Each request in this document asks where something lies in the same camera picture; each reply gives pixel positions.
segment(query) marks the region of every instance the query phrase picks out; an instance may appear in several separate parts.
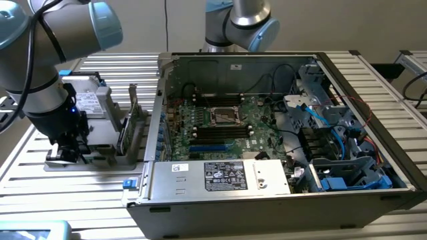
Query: blue cable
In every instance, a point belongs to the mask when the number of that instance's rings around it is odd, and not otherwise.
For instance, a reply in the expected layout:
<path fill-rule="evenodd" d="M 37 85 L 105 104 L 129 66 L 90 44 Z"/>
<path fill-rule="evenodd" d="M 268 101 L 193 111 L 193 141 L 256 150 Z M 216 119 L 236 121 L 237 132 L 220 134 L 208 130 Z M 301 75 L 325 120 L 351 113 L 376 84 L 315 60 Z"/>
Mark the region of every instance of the blue cable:
<path fill-rule="evenodd" d="M 328 128 L 331 127 L 329 122 L 328 122 L 328 120 L 327 120 L 324 117 L 319 116 L 308 107 L 305 107 L 304 110 L 305 110 L 316 119 L 319 119 L 320 121 L 323 121 Z M 345 148 L 344 148 L 343 140 L 341 140 L 339 134 L 336 133 L 336 131 L 335 131 L 333 129 L 331 130 L 331 132 L 332 132 L 332 135 L 333 135 L 333 137 L 336 138 L 336 140 L 337 140 L 337 142 L 339 142 L 339 146 L 340 146 L 340 149 L 341 149 L 340 160 L 344 160 Z"/>

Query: white wall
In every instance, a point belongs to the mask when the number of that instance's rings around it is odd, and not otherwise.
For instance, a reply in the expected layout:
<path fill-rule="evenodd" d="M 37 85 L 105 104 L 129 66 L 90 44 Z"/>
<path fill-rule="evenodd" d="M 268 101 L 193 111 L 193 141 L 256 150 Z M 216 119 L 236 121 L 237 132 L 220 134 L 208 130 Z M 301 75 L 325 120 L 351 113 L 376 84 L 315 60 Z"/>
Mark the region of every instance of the white wall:
<path fill-rule="evenodd" d="M 28 10 L 26 0 L 16 0 Z M 121 21 L 123 44 L 108 52 L 165 51 L 163 0 L 108 2 Z M 280 33 L 275 51 L 359 50 L 371 62 L 391 62 L 397 51 L 427 50 L 427 0 L 269 0 Z M 205 1 L 167 0 L 169 50 L 197 51 L 204 42 Z M 28 121 L 0 136 L 0 162 L 22 135 Z"/>

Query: blue robot arm cap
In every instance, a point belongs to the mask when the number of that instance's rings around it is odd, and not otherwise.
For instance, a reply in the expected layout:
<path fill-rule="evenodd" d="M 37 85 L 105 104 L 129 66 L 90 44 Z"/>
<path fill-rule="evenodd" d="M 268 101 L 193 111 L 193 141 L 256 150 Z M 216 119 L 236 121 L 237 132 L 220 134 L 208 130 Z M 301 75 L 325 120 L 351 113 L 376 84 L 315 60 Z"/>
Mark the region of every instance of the blue robot arm cap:
<path fill-rule="evenodd" d="M 272 17 L 257 31 L 247 50 L 249 52 L 264 52 L 273 43 L 279 30 L 279 20 Z"/>
<path fill-rule="evenodd" d="M 123 31 L 119 17 L 105 2 L 88 4 L 93 30 L 102 50 L 119 45 L 123 41 Z"/>
<path fill-rule="evenodd" d="M 22 34 L 29 24 L 29 16 L 21 6 L 0 0 L 0 49 L 4 49 Z"/>
<path fill-rule="evenodd" d="M 205 12 L 213 12 L 216 10 L 228 8 L 233 5 L 232 0 L 207 0 L 205 1 Z"/>

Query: cpu socket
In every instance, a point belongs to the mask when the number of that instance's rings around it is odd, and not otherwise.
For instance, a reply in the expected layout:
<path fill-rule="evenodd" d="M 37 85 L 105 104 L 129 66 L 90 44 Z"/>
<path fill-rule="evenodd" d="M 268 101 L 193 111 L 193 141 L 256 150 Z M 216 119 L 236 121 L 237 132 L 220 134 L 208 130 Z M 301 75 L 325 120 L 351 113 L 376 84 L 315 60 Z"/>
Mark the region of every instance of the cpu socket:
<path fill-rule="evenodd" d="M 212 107 L 209 125 L 211 126 L 235 126 L 240 125 L 239 107 Z"/>

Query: motherboard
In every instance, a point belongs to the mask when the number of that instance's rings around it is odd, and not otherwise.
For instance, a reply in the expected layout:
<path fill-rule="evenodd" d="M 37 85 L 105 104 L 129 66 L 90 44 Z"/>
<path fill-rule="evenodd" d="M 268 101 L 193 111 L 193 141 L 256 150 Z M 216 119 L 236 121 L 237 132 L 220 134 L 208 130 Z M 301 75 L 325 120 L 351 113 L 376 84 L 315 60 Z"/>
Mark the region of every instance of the motherboard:
<path fill-rule="evenodd" d="M 280 133 L 261 118 L 268 97 L 173 99 L 167 110 L 172 161 L 285 159 Z"/>

